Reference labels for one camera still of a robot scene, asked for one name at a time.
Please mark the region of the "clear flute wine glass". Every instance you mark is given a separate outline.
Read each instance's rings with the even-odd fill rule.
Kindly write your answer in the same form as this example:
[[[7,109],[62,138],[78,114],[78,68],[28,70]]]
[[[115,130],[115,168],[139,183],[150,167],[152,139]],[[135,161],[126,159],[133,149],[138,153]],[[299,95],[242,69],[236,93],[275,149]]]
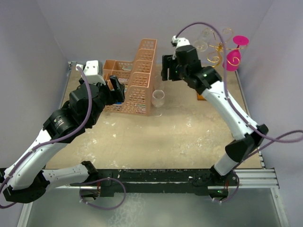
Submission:
[[[164,88],[165,88],[165,85],[164,85],[164,82],[162,81],[162,77],[159,75],[155,76],[154,89],[163,91]]]

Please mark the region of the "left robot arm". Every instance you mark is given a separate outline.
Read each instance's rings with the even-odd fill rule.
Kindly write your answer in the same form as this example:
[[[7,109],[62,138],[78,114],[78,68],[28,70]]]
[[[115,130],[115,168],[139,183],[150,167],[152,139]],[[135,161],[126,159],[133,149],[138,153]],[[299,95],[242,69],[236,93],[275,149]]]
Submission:
[[[90,83],[88,78],[69,94],[63,106],[44,122],[37,138],[10,167],[0,172],[0,191],[9,202],[31,203],[46,192],[66,184],[93,185],[98,171],[90,161],[57,170],[46,170],[49,160],[76,137],[91,129],[107,105],[125,100],[125,86],[116,76]]]

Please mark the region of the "clear round wine glass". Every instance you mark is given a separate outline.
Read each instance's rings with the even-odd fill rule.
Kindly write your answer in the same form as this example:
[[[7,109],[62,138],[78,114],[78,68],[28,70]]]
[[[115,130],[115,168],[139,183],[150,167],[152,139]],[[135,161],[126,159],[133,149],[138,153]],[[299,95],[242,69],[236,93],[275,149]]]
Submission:
[[[152,105],[155,107],[155,116],[162,116],[161,107],[165,102],[165,94],[163,90],[154,90],[151,99]]]

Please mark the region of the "clear wine glass back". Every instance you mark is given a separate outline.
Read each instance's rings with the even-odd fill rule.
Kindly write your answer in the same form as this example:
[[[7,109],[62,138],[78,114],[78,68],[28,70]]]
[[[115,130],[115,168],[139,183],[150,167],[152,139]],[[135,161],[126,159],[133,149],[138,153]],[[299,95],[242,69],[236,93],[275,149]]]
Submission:
[[[193,44],[193,46],[200,52],[205,52],[208,49],[207,42],[203,40],[196,40]]]

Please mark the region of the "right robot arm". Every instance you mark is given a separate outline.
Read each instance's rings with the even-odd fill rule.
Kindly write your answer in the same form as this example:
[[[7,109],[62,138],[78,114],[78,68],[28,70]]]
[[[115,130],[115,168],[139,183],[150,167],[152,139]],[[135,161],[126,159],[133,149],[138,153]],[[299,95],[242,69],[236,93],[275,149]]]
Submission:
[[[192,45],[177,48],[174,55],[163,55],[161,77],[163,81],[185,81],[216,109],[229,127],[234,140],[225,147],[225,154],[212,166],[210,174],[214,184],[223,184],[227,174],[262,143],[262,134],[268,133],[268,127],[257,124],[230,93],[225,93],[219,73],[211,66],[201,65]]]

